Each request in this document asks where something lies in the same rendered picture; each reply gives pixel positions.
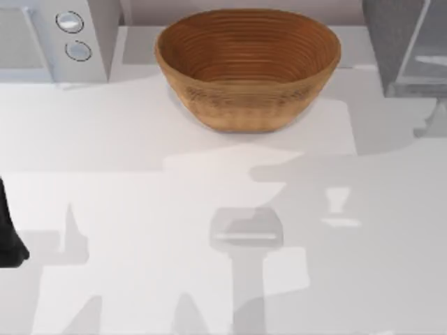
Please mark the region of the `brown woven basket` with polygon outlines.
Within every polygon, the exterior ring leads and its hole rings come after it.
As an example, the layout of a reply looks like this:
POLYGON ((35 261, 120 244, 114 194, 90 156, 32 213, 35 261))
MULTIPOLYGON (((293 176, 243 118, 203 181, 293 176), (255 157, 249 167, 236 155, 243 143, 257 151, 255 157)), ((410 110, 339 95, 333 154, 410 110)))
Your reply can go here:
POLYGON ((184 17, 154 54, 183 106, 220 132, 269 133, 318 97, 342 57, 333 30, 298 13, 218 9, 184 17))

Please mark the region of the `grey microwave knob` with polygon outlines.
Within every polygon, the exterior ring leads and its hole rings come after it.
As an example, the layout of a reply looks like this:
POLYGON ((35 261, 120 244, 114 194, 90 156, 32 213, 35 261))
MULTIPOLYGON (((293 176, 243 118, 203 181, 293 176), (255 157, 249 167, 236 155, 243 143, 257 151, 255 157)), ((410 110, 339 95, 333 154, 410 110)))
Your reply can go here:
POLYGON ((64 47, 66 55, 77 62, 88 61, 92 56, 92 50, 88 44, 80 41, 74 40, 65 44, 64 47))

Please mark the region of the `white microwave knob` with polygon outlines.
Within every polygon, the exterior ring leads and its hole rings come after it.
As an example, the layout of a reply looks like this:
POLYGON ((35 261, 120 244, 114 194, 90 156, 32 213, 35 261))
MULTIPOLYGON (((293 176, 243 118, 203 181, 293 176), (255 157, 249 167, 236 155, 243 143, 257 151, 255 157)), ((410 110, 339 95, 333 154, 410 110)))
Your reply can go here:
POLYGON ((84 28, 83 18, 74 11, 58 13, 55 22, 63 32, 68 34, 77 34, 84 28))

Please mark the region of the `pale microwave oven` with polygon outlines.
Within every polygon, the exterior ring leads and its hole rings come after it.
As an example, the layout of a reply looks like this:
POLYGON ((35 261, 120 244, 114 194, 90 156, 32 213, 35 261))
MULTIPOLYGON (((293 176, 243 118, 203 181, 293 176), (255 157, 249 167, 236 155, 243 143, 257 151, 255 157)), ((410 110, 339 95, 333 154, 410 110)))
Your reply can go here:
POLYGON ((0 0, 0 83, 97 84, 109 80, 119 26, 120 0, 0 0), (74 11, 84 20, 79 33, 65 33, 58 13, 74 11), (88 61, 70 59, 68 42, 92 50, 88 61))

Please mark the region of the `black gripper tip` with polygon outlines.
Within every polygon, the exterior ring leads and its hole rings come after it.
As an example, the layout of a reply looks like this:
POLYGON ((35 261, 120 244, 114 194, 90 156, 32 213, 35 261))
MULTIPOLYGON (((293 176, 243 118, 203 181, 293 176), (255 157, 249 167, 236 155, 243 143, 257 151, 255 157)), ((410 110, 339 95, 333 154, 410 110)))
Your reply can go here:
POLYGON ((0 269, 18 268, 29 257, 29 249, 13 225, 4 182, 0 177, 0 269))

